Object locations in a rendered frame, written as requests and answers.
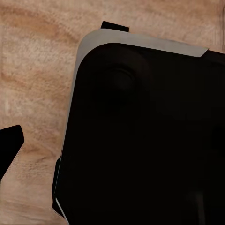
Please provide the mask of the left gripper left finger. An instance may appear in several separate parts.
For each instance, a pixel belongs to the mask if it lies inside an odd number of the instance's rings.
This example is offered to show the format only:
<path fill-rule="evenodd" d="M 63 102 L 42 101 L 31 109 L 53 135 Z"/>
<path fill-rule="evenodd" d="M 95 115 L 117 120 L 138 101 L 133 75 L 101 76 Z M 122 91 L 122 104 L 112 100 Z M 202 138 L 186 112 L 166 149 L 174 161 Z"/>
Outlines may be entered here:
<path fill-rule="evenodd" d="M 0 181 L 24 143 L 20 125 L 0 130 Z"/>

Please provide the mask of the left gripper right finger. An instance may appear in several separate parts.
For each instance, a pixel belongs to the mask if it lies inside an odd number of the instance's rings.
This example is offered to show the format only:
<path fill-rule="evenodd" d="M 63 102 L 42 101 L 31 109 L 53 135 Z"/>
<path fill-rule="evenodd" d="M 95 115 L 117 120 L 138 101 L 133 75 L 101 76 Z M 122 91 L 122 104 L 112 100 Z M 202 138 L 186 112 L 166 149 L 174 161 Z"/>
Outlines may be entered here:
<path fill-rule="evenodd" d="M 221 125 L 214 125 L 211 136 L 210 142 L 221 156 L 221 158 L 225 162 L 225 127 Z"/>

